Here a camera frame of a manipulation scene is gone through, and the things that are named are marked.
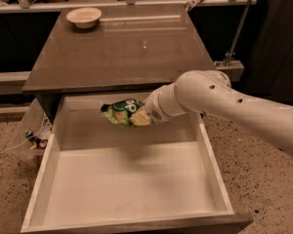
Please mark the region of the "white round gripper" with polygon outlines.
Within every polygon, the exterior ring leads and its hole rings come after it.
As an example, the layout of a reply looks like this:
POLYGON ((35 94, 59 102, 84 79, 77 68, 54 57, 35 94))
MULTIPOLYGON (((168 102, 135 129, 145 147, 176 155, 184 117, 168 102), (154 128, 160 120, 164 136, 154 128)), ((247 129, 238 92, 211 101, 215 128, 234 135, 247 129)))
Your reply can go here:
POLYGON ((130 121, 138 127, 167 122, 173 118, 177 105, 173 88, 158 88, 146 98, 145 110, 135 112, 130 121))

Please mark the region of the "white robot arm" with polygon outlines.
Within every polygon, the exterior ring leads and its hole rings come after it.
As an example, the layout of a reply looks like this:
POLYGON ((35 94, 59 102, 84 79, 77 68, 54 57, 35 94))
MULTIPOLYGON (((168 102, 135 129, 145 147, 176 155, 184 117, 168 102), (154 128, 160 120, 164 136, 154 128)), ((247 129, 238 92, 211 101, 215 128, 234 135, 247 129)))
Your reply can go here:
POLYGON ((232 121, 293 157, 293 106, 242 94, 217 70, 188 71, 156 89, 130 121, 156 125, 188 112, 232 121))

